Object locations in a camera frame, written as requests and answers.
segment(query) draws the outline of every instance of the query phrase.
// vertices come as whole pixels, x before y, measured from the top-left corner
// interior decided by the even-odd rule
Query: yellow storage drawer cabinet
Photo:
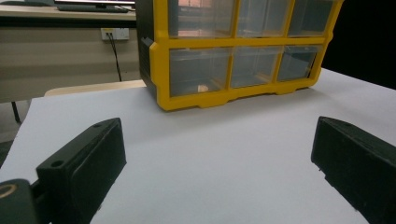
[[[136,1],[142,79],[164,110],[310,87],[342,3]]]

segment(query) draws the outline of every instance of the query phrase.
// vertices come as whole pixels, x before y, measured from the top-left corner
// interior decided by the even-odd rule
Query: plastic drawer
[[[270,83],[281,47],[235,48],[231,87],[247,87]]]
[[[295,0],[288,36],[323,35],[335,0]]]
[[[282,36],[290,0],[241,0],[237,35]]]
[[[235,0],[169,0],[169,37],[231,36],[234,4]]]
[[[225,88],[230,49],[170,50],[171,96]]]
[[[315,56],[320,50],[321,46],[286,46],[277,80],[286,81],[308,77]]]

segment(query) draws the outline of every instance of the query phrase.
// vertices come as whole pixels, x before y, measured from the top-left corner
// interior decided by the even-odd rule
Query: dark background
[[[389,0],[345,0],[322,67],[396,90],[395,21]]]

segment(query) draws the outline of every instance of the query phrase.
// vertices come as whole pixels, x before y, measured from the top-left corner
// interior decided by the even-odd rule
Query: gray floor
[[[26,118],[29,105],[30,101],[17,102],[21,122]],[[15,121],[11,103],[0,104],[0,168],[20,127],[21,125]]]

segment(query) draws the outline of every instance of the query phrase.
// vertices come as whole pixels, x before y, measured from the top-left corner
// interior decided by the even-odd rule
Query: wall power outlet
[[[102,39],[109,40],[108,35],[112,35],[115,40],[129,39],[129,28],[101,28]]]

